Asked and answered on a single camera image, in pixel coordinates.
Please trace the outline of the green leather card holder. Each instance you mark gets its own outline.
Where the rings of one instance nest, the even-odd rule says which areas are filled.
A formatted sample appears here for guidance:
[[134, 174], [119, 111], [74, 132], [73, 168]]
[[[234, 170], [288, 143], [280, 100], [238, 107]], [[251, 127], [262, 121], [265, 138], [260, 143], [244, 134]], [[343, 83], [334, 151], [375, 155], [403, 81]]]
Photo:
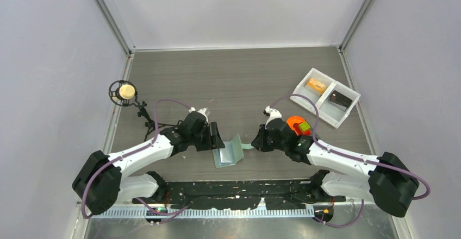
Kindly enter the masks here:
[[224, 142], [224, 148], [213, 150], [214, 163], [216, 168], [223, 168], [236, 165], [244, 158], [244, 150], [254, 147], [249, 143], [242, 143], [239, 134], [235, 134], [230, 141]]

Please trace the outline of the black credit card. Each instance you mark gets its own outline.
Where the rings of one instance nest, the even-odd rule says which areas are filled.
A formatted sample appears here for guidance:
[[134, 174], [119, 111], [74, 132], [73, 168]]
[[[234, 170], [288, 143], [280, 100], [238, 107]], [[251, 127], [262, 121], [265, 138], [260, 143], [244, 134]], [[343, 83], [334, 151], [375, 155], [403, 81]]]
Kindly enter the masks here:
[[347, 97], [346, 95], [340, 93], [337, 90], [334, 90], [331, 95], [328, 97], [328, 101], [335, 106], [336, 108], [346, 111], [351, 104], [353, 103], [353, 100]]

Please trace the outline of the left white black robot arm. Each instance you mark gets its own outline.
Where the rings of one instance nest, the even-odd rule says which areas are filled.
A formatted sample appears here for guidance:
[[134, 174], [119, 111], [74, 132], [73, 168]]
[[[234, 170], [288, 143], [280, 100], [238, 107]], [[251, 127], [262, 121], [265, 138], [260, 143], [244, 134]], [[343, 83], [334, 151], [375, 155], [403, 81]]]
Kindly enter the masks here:
[[209, 109], [190, 109], [183, 121], [165, 128], [153, 139], [117, 153], [90, 154], [72, 183], [84, 209], [100, 215], [115, 203], [148, 198], [161, 203], [167, 195], [165, 182], [156, 172], [134, 173], [156, 161], [173, 157], [194, 146], [198, 152], [224, 148], [216, 122], [209, 122]]

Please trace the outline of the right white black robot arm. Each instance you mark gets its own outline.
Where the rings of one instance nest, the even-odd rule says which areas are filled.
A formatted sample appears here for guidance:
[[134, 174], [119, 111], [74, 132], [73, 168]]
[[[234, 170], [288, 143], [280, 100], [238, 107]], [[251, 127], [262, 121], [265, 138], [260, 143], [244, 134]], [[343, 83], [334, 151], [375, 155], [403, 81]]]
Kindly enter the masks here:
[[261, 152], [280, 150], [294, 162], [319, 166], [311, 196], [324, 201], [344, 196], [375, 203], [384, 212], [404, 217], [419, 181], [393, 153], [381, 156], [355, 153], [311, 135], [298, 135], [284, 120], [262, 124], [251, 145]]

